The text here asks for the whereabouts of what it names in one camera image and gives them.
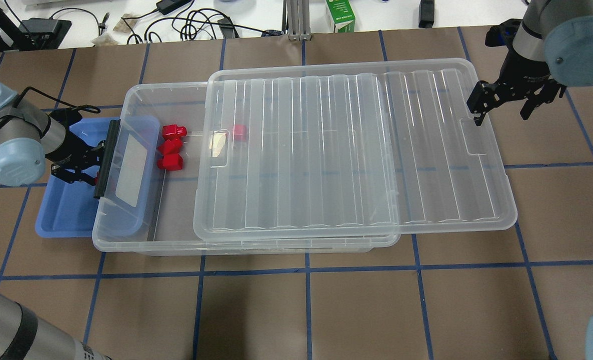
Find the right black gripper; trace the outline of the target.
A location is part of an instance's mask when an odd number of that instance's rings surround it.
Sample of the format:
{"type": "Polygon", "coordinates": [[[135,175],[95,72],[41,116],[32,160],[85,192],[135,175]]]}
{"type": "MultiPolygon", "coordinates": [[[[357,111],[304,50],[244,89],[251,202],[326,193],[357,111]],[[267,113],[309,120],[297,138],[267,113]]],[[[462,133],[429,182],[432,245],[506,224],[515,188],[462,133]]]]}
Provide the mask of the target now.
{"type": "Polygon", "coordinates": [[[519,80],[515,84],[499,80],[493,83],[479,80],[466,100],[466,105],[474,115],[475,125],[481,126],[491,110],[508,102],[525,100],[520,116],[523,121],[527,121],[534,110],[541,105],[551,104],[555,98],[562,98],[566,90],[566,85],[550,78],[537,82],[519,80]]]}

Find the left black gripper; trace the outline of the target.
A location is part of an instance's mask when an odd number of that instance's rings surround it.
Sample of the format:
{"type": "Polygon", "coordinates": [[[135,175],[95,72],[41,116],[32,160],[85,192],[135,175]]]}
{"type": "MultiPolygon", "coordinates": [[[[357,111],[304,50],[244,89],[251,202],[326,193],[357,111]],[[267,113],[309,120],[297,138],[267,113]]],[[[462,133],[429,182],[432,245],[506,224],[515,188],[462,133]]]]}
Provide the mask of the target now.
{"type": "Polygon", "coordinates": [[[87,144],[80,137],[66,137],[56,150],[49,153],[50,175],[65,182],[82,182],[90,186],[97,185],[97,178],[85,170],[100,166],[105,156],[106,141],[95,146],[87,144]]]}

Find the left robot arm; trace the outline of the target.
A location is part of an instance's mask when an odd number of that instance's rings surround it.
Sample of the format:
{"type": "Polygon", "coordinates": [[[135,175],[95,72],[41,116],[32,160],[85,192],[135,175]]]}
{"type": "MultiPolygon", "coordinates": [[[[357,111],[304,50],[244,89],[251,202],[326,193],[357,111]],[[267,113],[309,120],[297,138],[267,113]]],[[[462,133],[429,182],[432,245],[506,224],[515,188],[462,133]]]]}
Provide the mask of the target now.
{"type": "MultiPolygon", "coordinates": [[[[0,185],[30,185],[50,173],[66,183],[97,180],[86,173],[102,166],[108,140],[91,146],[70,129],[81,112],[97,114],[94,105],[65,103],[47,113],[22,92],[0,82],[0,185]]],[[[88,346],[36,315],[33,310],[0,294],[0,360],[107,360],[108,355],[88,346]]]]}

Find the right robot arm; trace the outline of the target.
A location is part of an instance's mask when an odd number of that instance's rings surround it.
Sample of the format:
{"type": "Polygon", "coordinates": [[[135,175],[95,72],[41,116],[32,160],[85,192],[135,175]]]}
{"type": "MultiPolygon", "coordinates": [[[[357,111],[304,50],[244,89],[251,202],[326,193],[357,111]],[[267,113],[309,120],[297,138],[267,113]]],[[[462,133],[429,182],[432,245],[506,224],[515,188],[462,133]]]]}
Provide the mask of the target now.
{"type": "Polygon", "coordinates": [[[593,358],[593,0],[532,0],[521,19],[491,27],[506,50],[491,99],[518,206],[514,226],[548,354],[593,358]]]}

